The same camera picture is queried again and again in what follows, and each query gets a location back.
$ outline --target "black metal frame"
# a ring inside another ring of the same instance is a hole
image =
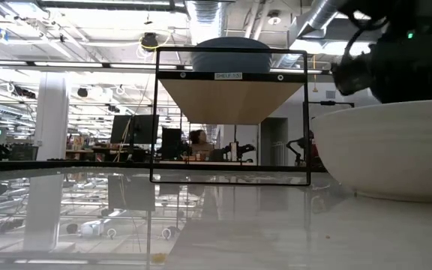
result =
[[[275,186],[310,186],[311,185],[311,139],[309,137],[309,100],[308,100],[308,53],[303,50],[292,49],[242,49],[242,48],[202,48],[202,47],[159,47],[156,49],[156,69],[154,76],[154,97],[153,97],[153,125],[151,144],[151,157],[149,160],[149,181],[155,184],[180,184],[171,181],[154,181],[154,169],[161,168],[163,164],[155,163],[155,144],[156,132],[155,127],[158,111],[158,81],[161,78],[173,80],[214,80],[214,72],[194,72],[191,70],[174,70],[160,71],[161,52],[187,52],[187,53],[271,53],[271,54],[299,54],[303,56],[303,74],[287,74],[287,73],[243,73],[242,81],[265,81],[276,83],[304,83],[304,102],[303,102],[303,131],[304,143],[307,146],[307,151],[304,155],[306,160],[306,183],[304,184],[270,184]],[[174,164],[174,169],[177,170],[230,170],[230,171],[253,171],[253,172],[283,172],[283,171],[298,171],[290,166],[221,166],[221,165],[190,165],[190,164]],[[200,184],[207,185],[208,182],[192,181],[192,185]],[[224,183],[212,183],[214,185],[224,185]]]

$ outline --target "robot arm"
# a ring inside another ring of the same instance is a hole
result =
[[[432,100],[432,0],[349,0],[338,10],[359,29],[331,66],[342,95],[370,88],[382,103]],[[371,19],[360,22],[355,11]],[[362,32],[383,27],[368,54],[350,55]]]

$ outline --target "white pillar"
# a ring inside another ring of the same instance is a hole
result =
[[[22,244],[24,251],[50,252],[56,248],[63,180],[62,174],[31,178]]]
[[[66,73],[42,73],[34,142],[38,161],[65,158],[71,84]]]

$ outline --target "person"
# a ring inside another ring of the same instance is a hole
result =
[[[206,142],[206,133],[204,130],[193,130],[189,133],[191,141],[191,150],[193,155],[200,154],[200,160],[205,161],[209,158],[211,151],[215,148],[212,144]]]

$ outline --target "ceramic bowl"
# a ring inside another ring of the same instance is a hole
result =
[[[311,128],[343,185],[368,197],[432,202],[432,100],[344,109]]]

